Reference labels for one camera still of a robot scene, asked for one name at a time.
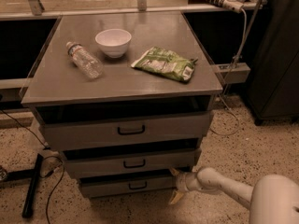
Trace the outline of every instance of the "drawer handle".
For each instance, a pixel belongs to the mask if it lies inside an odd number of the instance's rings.
[[[146,126],[142,125],[141,130],[140,131],[130,131],[130,132],[124,132],[121,130],[121,127],[118,127],[118,133],[119,135],[133,135],[133,134],[141,134],[144,131],[146,131]]]
[[[128,166],[125,161],[123,162],[123,167],[125,168],[141,168],[141,167],[144,167],[146,165],[146,160],[143,160],[142,161],[142,164],[139,164],[139,165],[134,165],[134,166]]]
[[[148,182],[147,182],[147,181],[145,181],[145,182],[144,182],[144,185],[141,186],[141,187],[132,187],[132,186],[131,186],[131,183],[129,183],[129,189],[130,189],[130,190],[146,189],[147,186],[148,186]]]

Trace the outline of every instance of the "clear bottle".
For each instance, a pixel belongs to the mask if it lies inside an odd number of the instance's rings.
[[[78,42],[67,42],[66,47],[73,62],[88,78],[95,79],[100,77],[103,72],[103,64],[99,59]]]

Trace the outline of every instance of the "white bowl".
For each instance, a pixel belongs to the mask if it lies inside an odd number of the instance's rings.
[[[95,41],[107,56],[119,58],[129,48],[131,34],[122,29],[109,29],[96,35]]]

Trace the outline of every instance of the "gray countertop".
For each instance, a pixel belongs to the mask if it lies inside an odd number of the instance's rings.
[[[97,33],[110,28],[132,34],[130,48],[119,59],[106,57],[94,40]],[[102,61],[100,78],[89,81],[73,65],[65,44],[74,40]],[[133,61],[154,46],[188,59],[198,58],[191,81],[183,84],[131,68]],[[77,15],[62,17],[22,104],[65,105],[220,92],[221,84],[180,12]]]

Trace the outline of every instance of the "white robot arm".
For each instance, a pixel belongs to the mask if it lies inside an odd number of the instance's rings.
[[[249,224],[298,224],[299,186],[282,175],[267,175],[254,187],[204,167],[196,173],[172,170],[177,177],[177,198],[188,191],[223,191],[249,210]]]

